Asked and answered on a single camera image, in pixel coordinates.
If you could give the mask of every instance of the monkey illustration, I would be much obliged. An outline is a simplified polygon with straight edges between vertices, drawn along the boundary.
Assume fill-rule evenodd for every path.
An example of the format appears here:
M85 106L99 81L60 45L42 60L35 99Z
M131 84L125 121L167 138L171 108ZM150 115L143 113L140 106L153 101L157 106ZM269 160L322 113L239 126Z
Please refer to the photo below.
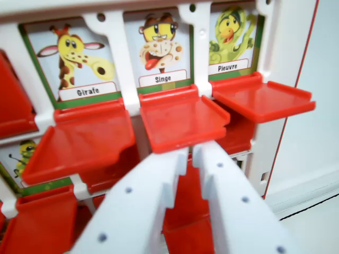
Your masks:
M139 28L144 35L146 44L140 49L140 60L146 70L159 68L161 73L165 68L176 64L183 55L183 47L173 41L178 23L174 22L170 13L161 17L149 14L145 25Z

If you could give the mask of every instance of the giraffe illustration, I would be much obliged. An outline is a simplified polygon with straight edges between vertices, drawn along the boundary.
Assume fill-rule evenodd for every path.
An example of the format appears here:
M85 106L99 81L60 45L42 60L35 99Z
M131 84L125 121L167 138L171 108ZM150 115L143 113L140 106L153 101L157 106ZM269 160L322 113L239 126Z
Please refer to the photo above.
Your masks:
M59 53L59 90L75 86L74 68L81 69L83 64L88 65L98 78L106 81L112 80L115 75L113 63L101 57L89 56L83 52L84 49L101 49L104 44L98 42L84 43L78 35L69 34L69 29L69 24L65 24L62 30L51 26L50 31L58 36L57 45L47 46L37 54L38 57L48 57Z

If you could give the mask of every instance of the white plastic frame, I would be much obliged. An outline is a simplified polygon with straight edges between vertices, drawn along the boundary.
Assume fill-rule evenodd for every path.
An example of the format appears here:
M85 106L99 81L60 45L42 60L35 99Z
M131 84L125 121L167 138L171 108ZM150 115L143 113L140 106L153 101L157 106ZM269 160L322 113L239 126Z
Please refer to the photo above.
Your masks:
M216 253L301 253L241 169L215 141L193 147Z
M158 253L188 148L149 155L106 194L71 253Z
M91 3L91 12L84 11L84 9L88 7L88 3ZM107 4L109 8L106 8L106 12L103 12L106 16L106 24L111 24L112 21L117 21L114 28L118 28L118 34L122 38L122 42L126 42L125 31L122 19L122 8L120 5L124 4L128 8L124 9L125 11L132 10L142 10L147 9L150 6L145 5L145 2L141 1L132 1L132 2L123 2L120 0L116 0L114 2L108 0L99 0L95 2L93 5L91 0L77 0L77 2L68 2L66 0L59 0L53 3L46 3L41 0L31 0L27 3L20 3L14 0L3 0L2 1L2 9L0 10L0 19L4 18L6 15L15 12L24 12L24 16L20 16L22 22L31 22L37 19L37 13L39 13L39 18L58 18L65 17L67 13L68 16L72 15L81 15L83 13L83 17L88 17L89 26L96 26L98 24L98 20L96 19L96 14L102 10L101 4ZM189 4L180 3L178 0L176 3L168 3L164 1L153 1L154 4L152 7L170 7L174 4L178 5L179 13L181 19L190 23L194 26L194 82L197 84L199 89L199 94L205 94L210 97L211 95L211 87L208 83L208 74L207 74L207 66L208 66L208 46L206 48L204 45L207 45L209 41L209 20L206 18L210 15L210 4L211 2L196 2L196 10L195 12L191 12L189 10ZM261 42L261 50L260 57L258 61L258 71L260 71L264 76L264 81L272 80L278 83L288 84L293 86L296 83L299 68L301 65L302 56L304 54L305 45L307 42L309 29L311 25L311 21L314 14L316 0L271 0L271 3L267 5L266 0L256 0L257 10L261 15L265 16L265 24L264 31L262 35ZM51 16L46 16L44 14L45 11L56 10L53 12ZM198 17L196 14L201 14L204 18ZM291 19L291 17L298 17L298 28L291 29L295 27L295 19ZM110 29L105 25L105 22L101 23L98 27L93 27L93 31L97 31L98 33L105 34L105 31L102 31L103 27ZM43 105L47 105L45 107L46 111L42 107L44 113L41 113L41 126L39 126L39 133L31 133L28 135L22 135L18 137L13 137L6 140L0 140L0 144L9 143L13 141L20 141L27 138L36 137L38 135L42 135L44 122L49 122L51 118L51 112L49 112L48 108L50 102L48 100L48 96L44 91L43 85L39 79L37 71L34 68L34 65L29 58L27 49L25 48L21 38L19 39L19 32L17 30L17 23L6 23L0 26L0 31L5 31L7 36L11 36L12 38L18 38L18 40L11 40L11 44L7 44L6 53L10 61L12 62L15 71L17 72L20 80L29 80L30 82L25 82L27 85L24 85L27 93L29 94L29 98L31 101L35 102L35 96L30 95L32 89L29 89L28 83L34 84L36 87L36 91L39 91L37 94L39 98L43 98L41 100L37 99L37 101L43 102ZM110 46L114 48L114 40L109 39ZM17 43L19 46L16 51L13 53L9 53L11 48L13 48L13 43ZM117 44L121 52L127 49L127 44L122 43ZM125 63L125 69L132 69L130 64L130 59L121 60L121 52L118 52L117 55L114 52L114 61L118 63ZM25 63L25 68L21 68L20 63ZM121 85L122 96L126 104L126 108L129 110L131 115L138 114L139 109L139 99L137 97L136 87L134 85L134 81L131 78L130 72L125 72L125 70L119 70L117 68L117 75L119 80L121 79L121 75L127 74L129 78L126 80L131 80L130 83L127 84L126 92L125 92L125 83ZM255 137L252 140L252 148L251 154L248 155L247 165L246 165L246 176L253 184L255 189L259 192L260 195L264 195L265 190L267 188L267 179L261 181L262 174L271 172L275 153L279 144L279 139L281 136L281 132L284 125L284 119L276 120L270 123L259 124L257 125Z
M199 96L212 97L212 85L208 82L209 31L211 2L195 4L195 11L190 11L190 4L178 5L180 18L193 26L194 49L194 84Z

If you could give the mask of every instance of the green border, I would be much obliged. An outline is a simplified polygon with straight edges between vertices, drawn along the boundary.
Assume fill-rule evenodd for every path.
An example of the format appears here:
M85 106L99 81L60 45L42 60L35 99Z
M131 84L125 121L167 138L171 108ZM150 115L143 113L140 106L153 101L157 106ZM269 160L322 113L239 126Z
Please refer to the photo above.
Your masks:
M247 69L243 70L236 70L236 71L230 71L220 74L213 74L208 76L209 81L217 81L227 78L234 78L239 77L243 75L248 75L256 71L258 60L259 60L259 53L260 53L260 46L261 46L261 39L264 29L264 23L265 23L265 17L264 16L258 16L258 25L256 30L256 38L255 38L255 44L254 44L254 51L253 51L253 58L252 58L252 66Z
M37 69L38 71L38 74L40 76L40 79L43 83L43 86L45 87L45 90L53 104L53 107L55 109L65 109L65 108L70 108L70 107L78 107L78 106L83 106L83 105L88 105L88 104L93 104L93 103L98 103L98 102L106 102L106 101L110 101L110 100L113 100L113 99L118 99L121 96L121 92L116 92L116 93L111 93L111 94L103 94L103 95L98 95L98 96L93 96L93 97L88 97L88 98L81 98L81 99L74 99L74 100L71 100L71 101L65 101L65 102L57 102L56 99L54 98L53 96L53 93L52 93L52 90L47 82L47 79L41 69L41 66L37 60L37 57L34 53L34 50L33 50L33 47L28 39L28 35L27 35L27 31L25 30L24 28L24 25L25 24L20 24L19 25L19 31L21 33L21 36L22 36L22 39L27 47L27 50L32 58L32 61L35 65L35 68Z
M39 192L48 191L50 189L55 189L59 187L63 187L66 185L72 184L72 181L69 177L55 180L49 183L33 185L26 188L20 188L14 181L14 179L9 175L5 167L0 162L0 175L4 178L4 180L8 183L9 187L16 193L21 196L28 196Z

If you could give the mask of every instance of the cartoon monkey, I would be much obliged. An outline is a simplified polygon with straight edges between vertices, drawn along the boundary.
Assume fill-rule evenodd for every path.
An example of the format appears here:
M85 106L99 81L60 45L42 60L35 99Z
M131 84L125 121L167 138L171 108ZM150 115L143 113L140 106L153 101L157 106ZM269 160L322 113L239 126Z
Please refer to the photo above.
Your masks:
M165 67L182 58L183 47L173 41L177 28L178 23L174 22L170 13L163 13L158 18L154 14L146 16L145 25L139 28L146 41L139 54L146 70L159 68L164 73Z
M243 41L236 45L243 34L246 22L250 21L249 28L244 34ZM231 6L223 11L217 20L215 34L218 42L210 41L209 64L219 64L237 60L247 49L254 46L254 39L249 36L256 26L256 16L246 13L238 6Z
M14 173L16 174L15 178L21 177L21 174L32 157L36 147L37 144L33 140L24 140L20 143L20 154L22 155L20 160L12 157L12 154L8 155L8 157L18 161L16 169L14 169Z

